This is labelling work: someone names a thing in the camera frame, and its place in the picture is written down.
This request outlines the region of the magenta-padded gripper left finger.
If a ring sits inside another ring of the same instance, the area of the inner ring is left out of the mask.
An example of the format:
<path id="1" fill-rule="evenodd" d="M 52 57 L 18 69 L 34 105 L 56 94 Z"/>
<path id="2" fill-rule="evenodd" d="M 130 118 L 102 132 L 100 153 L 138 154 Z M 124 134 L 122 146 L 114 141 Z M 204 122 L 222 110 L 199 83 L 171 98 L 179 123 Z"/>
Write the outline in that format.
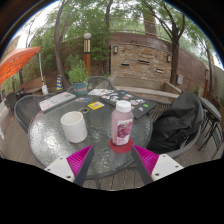
<path id="1" fill-rule="evenodd" d="M 93 156 L 94 146 L 89 145 L 67 158 L 57 158 L 45 168 L 45 171 L 82 186 Z"/>

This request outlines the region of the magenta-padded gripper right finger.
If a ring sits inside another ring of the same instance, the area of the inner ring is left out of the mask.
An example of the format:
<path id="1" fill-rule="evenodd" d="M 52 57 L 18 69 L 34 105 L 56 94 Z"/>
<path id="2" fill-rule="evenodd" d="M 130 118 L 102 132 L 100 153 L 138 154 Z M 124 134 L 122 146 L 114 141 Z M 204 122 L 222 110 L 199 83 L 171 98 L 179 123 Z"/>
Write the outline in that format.
<path id="1" fill-rule="evenodd" d="M 132 145 L 131 154 L 145 185 L 182 169 L 182 166 L 167 154 L 157 155 L 137 145 Z"/>

